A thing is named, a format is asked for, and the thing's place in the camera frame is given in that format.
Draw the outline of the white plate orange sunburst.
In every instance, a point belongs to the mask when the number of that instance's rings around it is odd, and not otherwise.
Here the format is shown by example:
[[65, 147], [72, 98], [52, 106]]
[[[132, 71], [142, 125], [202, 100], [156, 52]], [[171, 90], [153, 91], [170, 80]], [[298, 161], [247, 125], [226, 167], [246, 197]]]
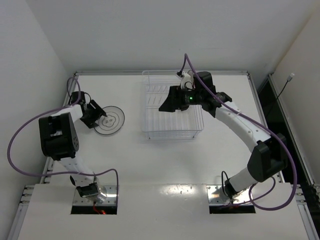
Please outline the white plate orange sunburst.
[[195, 83], [194, 72], [192, 70], [189, 70], [187, 73], [190, 75], [190, 82], [194, 84]]

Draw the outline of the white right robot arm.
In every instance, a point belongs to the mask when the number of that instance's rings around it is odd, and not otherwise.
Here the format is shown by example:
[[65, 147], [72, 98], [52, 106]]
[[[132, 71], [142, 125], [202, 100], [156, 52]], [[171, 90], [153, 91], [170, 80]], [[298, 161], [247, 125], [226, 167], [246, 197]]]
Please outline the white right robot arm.
[[212, 75], [207, 71], [177, 72], [179, 85], [170, 86], [160, 112], [185, 111], [200, 105], [212, 117], [231, 129], [248, 147], [251, 156], [247, 166], [224, 182], [224, 194], [234, 195], [256, 183], [262, 183], [288, 166], [288, 157], [279, 141], [240, 116], [240, 110], [224, 92], [217, 92]]

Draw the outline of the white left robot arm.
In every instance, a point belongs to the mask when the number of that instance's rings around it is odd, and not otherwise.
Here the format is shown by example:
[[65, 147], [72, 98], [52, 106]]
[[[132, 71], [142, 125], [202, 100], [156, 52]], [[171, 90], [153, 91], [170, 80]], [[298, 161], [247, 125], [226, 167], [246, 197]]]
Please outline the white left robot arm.
[[98, 126], [106, 116], [105, 111], [93, 100], [86, 101], [86, 92], [72, 92], [72, 106], [38, 120], [41, 150], [46, 157], [60, 163], [70, 175], [71, 183], [82, 198], [95, 199], [102, 189], [95, 173], [83, 162], [75, 122], [82, 121], [89, 129]]

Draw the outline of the white plate teal rim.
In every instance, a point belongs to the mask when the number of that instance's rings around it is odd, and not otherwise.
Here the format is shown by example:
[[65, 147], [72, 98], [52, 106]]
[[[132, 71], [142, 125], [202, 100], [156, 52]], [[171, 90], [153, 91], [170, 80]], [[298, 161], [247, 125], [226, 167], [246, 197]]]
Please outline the white plate teal rim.
[[94, 127], [94, 131], [102, 136], [111, 136], [116, 134], [125, 123], [125, 114], [123, 110], [117, 106], [105, 106], [102, 108], [105, 115], [101, 116]]

